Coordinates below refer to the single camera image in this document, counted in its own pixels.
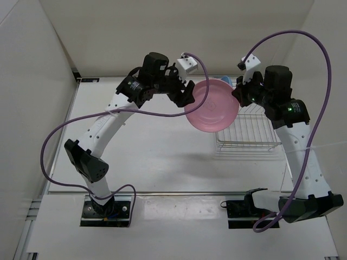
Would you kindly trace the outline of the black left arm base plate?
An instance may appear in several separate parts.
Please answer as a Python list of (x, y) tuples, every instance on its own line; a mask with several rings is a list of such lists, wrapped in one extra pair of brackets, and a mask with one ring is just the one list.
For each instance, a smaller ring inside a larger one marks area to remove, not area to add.
[(131, 196), (114, 196), (105, 205), (98, 205), (85, 196), (81, 210), (81, 227), (128, 228), (131, 223), (133, 199)]

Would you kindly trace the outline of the blue plastic plate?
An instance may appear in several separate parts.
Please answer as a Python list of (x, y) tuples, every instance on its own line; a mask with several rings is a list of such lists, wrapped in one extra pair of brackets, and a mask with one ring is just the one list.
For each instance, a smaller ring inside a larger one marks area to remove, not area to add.
[(221, 80), (227, 84), (229, 84), (230, 86), (233, 86), (232, 80), (229, 76), (223, 76), (221, 77)]

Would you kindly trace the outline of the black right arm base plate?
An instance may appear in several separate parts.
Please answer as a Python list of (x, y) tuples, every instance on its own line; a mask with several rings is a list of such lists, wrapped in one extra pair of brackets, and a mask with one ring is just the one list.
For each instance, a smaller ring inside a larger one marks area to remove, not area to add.
[(252, 229), (260, 218), (270, 214), (264, 209), (249, 211), (243, 200), (225, 200), (220, 207), (227, 210), (228, 229)]

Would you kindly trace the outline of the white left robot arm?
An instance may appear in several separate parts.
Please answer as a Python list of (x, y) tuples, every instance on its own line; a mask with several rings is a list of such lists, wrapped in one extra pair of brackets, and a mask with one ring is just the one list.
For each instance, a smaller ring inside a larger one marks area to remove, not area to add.
[(105, 177), (109, 165), (101, 159), (106, 146), (126, 120), (155, 94), (166, 94), (177, 107), (194, 103), (195, 84), (185, 79), (197, 67), (197, 62), (186, 55), (170, 66), (165, 55), (150, 52), (142, 66), (132, 69), (116, 88), (106, 114), (98, 117), (80, 138), (65, 142), (70, 162), (92, 191), (92, 208), (101, 217), (116, 213)]

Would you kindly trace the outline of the aluminium front table rail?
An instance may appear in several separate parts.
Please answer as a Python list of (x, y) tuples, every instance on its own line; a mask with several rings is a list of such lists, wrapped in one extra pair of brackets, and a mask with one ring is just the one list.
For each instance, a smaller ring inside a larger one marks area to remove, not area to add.
[[(50, 195), (80, 195), (80, 194), (87, 194), (87, 192), (57, 192), (57, 191), (49, 191), (48, 194)], [(188, 191), (188, 192), (145, 192), (145, 191), (137, 191), (136, 194), (138, 196), (190, 196), (190, 195), (197, 195), (197, 196), (244, 196), (246, 194), (246, 191), (208, 191), (208, 192), (201, 192), (201, 191)]]

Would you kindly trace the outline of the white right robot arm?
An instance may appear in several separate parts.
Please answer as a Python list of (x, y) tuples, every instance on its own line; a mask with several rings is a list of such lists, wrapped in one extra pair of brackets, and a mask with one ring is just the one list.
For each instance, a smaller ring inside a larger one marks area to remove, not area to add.
[(244, 212), (252, 217), (263, 209), (278, 213), (288, 223), (323, 217), (344, 204), (327, 184), (311, 145), (310, 117), (306, 105), (291, 97), (292, 72), (285, 66), (268, 66), (265, 73), (257, 67), (246, 69), (232, 92), (241, 107), (257, 104), (279, 137), (294, 185), (294, 195), (267, 189), (249, 191)]

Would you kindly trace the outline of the pink plastic plate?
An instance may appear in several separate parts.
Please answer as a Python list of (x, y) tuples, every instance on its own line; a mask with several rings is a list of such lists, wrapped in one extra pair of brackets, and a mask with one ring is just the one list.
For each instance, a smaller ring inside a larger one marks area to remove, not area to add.
[(229, 127), (239, 112), (239, 102), (232, 96), (230, 84), (209, 80), (209, 93), (203, 105), (186, 115), (189, 123), (199, 131), (214, 133)]

